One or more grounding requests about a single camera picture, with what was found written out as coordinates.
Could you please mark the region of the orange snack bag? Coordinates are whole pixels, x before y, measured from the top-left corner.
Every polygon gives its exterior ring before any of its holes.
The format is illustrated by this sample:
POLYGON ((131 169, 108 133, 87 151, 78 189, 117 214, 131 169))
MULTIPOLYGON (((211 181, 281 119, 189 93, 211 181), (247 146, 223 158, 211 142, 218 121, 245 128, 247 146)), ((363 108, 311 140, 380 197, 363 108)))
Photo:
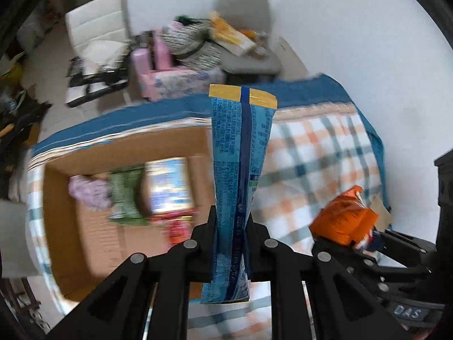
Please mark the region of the orange snack bag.
POLYGON ((314 239, 325 238, 344 247, 365 249, 379 215, 363 203, 361 186, 353 186, 321 209, 309 226, 314 239))

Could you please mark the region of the brown paper piece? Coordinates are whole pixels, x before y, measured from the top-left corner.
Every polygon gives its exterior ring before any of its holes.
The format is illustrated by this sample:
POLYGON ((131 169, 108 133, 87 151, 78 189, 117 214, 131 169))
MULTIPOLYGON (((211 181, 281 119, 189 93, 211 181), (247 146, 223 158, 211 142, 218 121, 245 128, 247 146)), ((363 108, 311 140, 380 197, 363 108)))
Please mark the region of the brown paper piece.
POLYGON ((385 208, 379 194, 375 195, 373 198, 370 209, 378 215, 378 219, 375 222, 375 228, 380 232, 384 232, 392 224, 393 218, 391 213, 385 208))

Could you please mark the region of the pink children's sofa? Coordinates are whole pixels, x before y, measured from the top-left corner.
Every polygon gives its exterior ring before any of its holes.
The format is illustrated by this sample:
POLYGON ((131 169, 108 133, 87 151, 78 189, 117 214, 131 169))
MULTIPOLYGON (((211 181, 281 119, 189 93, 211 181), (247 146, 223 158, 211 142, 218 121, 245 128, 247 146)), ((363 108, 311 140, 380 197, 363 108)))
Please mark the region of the pink children's sofa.
POLYGON ((142 97, 147 101, 206 94, 212 84, 223 84, 225 73, 218 67, 195 71, 175 65, 166 44, 156 31, 143 31, 134 36, 131 61, 142 97))

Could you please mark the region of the white yellow snack bag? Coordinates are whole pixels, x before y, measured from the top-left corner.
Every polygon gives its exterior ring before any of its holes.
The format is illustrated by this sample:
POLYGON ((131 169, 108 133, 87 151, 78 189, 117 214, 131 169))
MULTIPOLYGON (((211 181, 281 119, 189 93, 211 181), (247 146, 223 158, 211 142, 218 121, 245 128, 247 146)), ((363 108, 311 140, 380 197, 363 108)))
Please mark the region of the white yellow snack bag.
POLYGON ((210 13, 210 37, 222 48, 238 57, 256 48, 256 43, 240 33, 217 12, 210 13))

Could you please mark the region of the black white patterned bag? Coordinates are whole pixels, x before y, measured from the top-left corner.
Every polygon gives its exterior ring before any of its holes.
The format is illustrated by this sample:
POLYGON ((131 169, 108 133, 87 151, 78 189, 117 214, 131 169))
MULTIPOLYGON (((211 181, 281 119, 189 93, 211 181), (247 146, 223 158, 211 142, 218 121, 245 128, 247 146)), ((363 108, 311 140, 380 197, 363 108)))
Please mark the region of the black white patterned bag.
POLYGON ((179 64, 195 71, 209 71, 221 62, 210 29, 209 19, 179 15, 161 29, 159 36, 179 64))

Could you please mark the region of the brown cardboard box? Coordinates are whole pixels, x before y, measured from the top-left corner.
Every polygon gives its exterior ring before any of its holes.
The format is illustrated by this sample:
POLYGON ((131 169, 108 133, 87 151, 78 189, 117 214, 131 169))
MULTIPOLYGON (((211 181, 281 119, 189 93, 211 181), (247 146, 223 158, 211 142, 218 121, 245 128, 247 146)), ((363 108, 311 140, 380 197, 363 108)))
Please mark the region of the brown cardboard box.
POLYGON ((214 203, 204 127, 131 134, 49 161, 42 211, 52 277, 84 299, 135 252, 165 253, 214 203))

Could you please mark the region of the checkered blue orange blanket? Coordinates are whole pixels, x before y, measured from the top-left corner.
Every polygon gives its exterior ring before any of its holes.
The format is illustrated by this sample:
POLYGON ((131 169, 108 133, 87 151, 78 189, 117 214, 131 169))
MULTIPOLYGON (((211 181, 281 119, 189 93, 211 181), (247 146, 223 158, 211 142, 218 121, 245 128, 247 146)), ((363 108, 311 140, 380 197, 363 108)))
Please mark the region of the checkered blue orange blanket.
MULTIPOLYGON (((277 109, 248 220, 265 225, 271 238, 308 256, 313 245, 309 225, 327 203, 356 185, 363 189, 365 204, 381 192, 379 163, 356 106, 332 78, 320 75, 252 89, 274 95, 277 109)), ((58 132, 37 146, 28 171, 29 223, 40 269, 55 300, 65 298, 52 277, 44 232, 46 163, 131 134, 203 127, 210 135, 211 207, 216 208, 211 116, 209 94, 194 94, 116 110, 58 132)), ((270 283, 252 282, 248 273, 247 277, 249 299, 224 304, 203 304, 202 289, 209 282, 191 283, 187 339, 273 338, 270 283)))

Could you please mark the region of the blue yellow-tipped snack packet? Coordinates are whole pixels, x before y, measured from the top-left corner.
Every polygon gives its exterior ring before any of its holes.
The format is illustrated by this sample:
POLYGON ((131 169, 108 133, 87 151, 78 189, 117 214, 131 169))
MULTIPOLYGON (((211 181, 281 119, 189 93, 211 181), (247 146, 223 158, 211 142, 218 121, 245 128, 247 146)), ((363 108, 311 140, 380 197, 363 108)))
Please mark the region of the blue yellow-tipped snack packet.
POLYGON ((216 228, 213 276, 203 304, 249 299, 246 228, 277 109, 274 95, 248 87, 213 84, 213 176, 216 228))

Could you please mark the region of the red floral snack bag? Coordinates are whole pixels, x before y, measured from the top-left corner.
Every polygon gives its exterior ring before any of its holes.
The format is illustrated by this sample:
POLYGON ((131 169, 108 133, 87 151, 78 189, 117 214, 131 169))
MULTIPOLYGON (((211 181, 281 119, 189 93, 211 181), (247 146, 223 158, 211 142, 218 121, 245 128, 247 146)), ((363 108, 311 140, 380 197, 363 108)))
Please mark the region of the red floral snack bag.
POLYGON ((194 209, 166 212, 151 216, 150 221, 163 229, 169 246, 174 247, 191 237, 195 214, 194 209))

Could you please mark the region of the white folding chair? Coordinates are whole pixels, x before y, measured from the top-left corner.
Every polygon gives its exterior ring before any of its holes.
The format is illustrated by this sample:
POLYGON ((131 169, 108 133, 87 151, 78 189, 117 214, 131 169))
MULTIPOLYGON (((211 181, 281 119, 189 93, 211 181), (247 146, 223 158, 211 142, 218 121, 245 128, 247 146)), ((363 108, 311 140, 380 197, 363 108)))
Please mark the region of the white folding chair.
POLYGON ((65 105, 76 108, 129 85, 131 40, 124 0, 92 0, 65 15, 74 57, 68 68, 65 105))

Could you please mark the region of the dark green wipes pack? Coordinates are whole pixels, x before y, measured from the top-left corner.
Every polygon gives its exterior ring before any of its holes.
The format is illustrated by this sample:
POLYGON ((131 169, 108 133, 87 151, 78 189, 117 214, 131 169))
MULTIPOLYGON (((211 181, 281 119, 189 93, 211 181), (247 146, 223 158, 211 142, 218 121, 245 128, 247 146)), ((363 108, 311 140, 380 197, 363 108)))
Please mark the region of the dark green wipes pack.
POLYGON ((108 180, 111 184, 111 215, 108 219, 120 226, 147 226, 148 220, 142 214, 141 182, 144 166, 124 167, 111 170, 108 180))

